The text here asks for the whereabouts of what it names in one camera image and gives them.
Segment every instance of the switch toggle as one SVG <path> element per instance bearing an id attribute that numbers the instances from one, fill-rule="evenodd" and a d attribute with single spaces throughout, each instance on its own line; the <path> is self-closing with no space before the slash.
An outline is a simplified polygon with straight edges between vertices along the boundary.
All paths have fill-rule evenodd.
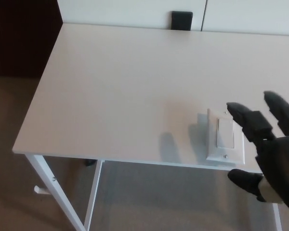
<path id="1" fill-rule="evenodd" d="M 218 119 L 217 128 L 217 147 L 218 148 L 235 148 L 233 120 L 228 118 Z"/>

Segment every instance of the switch plate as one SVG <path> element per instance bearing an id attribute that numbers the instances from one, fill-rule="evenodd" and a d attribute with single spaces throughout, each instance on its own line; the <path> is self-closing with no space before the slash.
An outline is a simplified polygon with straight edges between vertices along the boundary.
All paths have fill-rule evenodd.
<path id="1" fill-rule="evenodd" d="M 208 109 L 207 160 L 245 164 L 244 134 L 232 117 Z"/>

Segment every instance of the cabinet door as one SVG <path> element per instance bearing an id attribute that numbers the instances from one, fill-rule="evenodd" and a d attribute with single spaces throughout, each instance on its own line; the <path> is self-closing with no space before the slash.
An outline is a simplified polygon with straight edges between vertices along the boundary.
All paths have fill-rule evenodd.
<path id="1" fill-rule="evenodd" d="M 203 31 L 289 35 L 289 0 L 208 0 Z"/>
<path id="2" fill-rule="evenodd" d="M 200 30 L 206 0 L 59 0 L 65 23 L 169 28 L 171 11 L 192 11 Z"/>

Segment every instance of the dark wall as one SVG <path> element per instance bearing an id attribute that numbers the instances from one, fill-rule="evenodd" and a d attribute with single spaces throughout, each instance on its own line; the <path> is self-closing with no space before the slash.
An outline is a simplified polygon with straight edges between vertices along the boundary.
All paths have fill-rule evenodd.
<path id="1" fill-rule="evenodd" d="M 57 0 L 0 0 L 0 76 L 40 77 L 62 23 Z"/>

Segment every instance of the white table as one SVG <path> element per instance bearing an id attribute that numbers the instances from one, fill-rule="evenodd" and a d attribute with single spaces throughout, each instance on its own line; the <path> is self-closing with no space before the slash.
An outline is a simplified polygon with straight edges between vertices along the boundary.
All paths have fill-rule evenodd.
<path id="1" fill-rule="evenodd" d="M 236 101 L 282 135 L 264 90 L 289 101 L 289 37 L 63 24 L 13 151 L 85 231 L 104 160 L 260 172 L 247 140 L 245 165 L 207 161 L 205 134 Z M 98 160 L 84 225 L 43 156 Z"/>

